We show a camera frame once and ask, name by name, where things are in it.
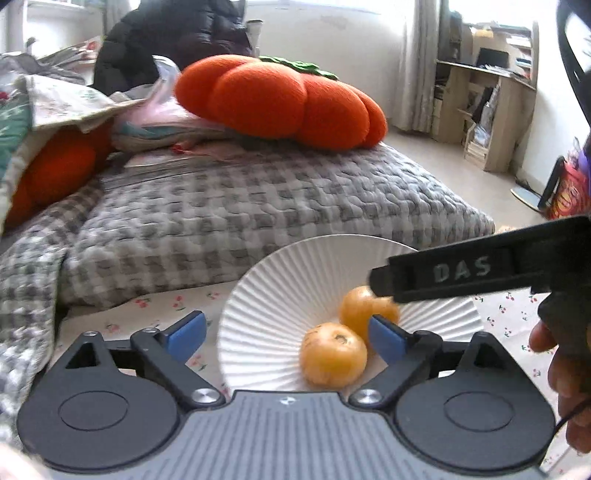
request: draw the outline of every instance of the red bag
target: red bag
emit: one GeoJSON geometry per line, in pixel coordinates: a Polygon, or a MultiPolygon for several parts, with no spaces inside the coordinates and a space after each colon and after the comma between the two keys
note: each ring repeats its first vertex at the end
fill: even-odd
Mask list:
{"type": "Polygon", "coordinates": [[[589,213],[590,210],[589,179],[571,164],[564,162],[564,170],[560,176],[558,189],[548,209],[548,218],[555,220],[589,213]]]}

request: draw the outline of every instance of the black circular disc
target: black circular disc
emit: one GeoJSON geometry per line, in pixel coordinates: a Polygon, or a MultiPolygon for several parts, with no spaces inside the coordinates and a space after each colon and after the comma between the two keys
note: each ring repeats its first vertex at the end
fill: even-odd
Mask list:
{"type": "Polygon", "coordinates": [[[53,468],[98,473],[135,462],[174,433],[178,409],[162,387],[115,372],[85,372],[36,392],[18,416],[25,448],[53,468]]]}
{"type": "Polygon", "coordinates": [[[456,371],[415,385],[400,398],[394,421],[424,456],[478,474],[539,461],[555,422],[533,384],[503,371],[456,371]]]}

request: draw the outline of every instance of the floor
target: floor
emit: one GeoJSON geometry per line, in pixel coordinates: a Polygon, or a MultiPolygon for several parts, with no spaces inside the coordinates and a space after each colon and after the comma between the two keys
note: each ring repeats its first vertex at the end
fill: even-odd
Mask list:
{"type": "Polygon", "coordinates": [[[384,142],[428,170],[470,205],[489,214],[497,228],[519,228],[544,221],[539,213],[513,197],[512,176],[487,173],[467,162],[461,145],[442,144],[398,131],[389,132],[384,142]]]}

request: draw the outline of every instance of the white plate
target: white plate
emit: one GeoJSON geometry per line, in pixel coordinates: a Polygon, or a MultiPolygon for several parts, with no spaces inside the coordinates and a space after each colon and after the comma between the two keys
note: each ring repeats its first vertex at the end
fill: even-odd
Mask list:
{"type": "MultiPolygon", "coordinates": [[[[388,257],[412,251],[374,236],[328,235],[289,245],[257,263],[232,290],[220,320],[219,363],[230,392],[310,390],[298,363],[304,334],[320,323],[338,322],[340,302],[349,290],[367,284],[370,270],[385,265],[388,257]]],[[[404,305],[400,326],[455,341],[482,330],[469,299],[404,305]]],[[[373,355],[362,378],[343,394],[385,367],[373,355]]]]}

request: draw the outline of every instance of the blue gripper pad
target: blue gripper pad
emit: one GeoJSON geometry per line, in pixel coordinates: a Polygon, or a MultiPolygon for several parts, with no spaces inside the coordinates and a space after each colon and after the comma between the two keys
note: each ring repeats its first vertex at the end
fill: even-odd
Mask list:
{"type": "Polygon", "coordinates": [[[407,352],[407,339],[410,336],[405,330],[389,322],[379,315],[369,320],[369,344],[388,365],[400,360],[407,352]]]}
{"type": "Polygon", "coordinates": [[[207,320],[203,312],[195,310],[162,333],[167,338],[166,351],[183,364],[205,341],[207,320]]]}

